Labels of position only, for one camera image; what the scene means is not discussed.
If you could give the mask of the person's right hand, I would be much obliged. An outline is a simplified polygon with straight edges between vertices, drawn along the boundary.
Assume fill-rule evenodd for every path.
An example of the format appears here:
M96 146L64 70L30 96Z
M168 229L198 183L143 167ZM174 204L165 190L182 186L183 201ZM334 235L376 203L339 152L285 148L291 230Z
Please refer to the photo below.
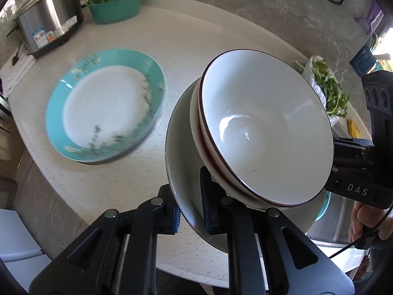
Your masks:
M348 230L348 241L354 242L362 236L362 229L367 226L374 227L384 217L387 210L381 210L369 205L355 202L352 213L351 222ZM392 235L392 212L378 227L378 236L381 240L387 240Z

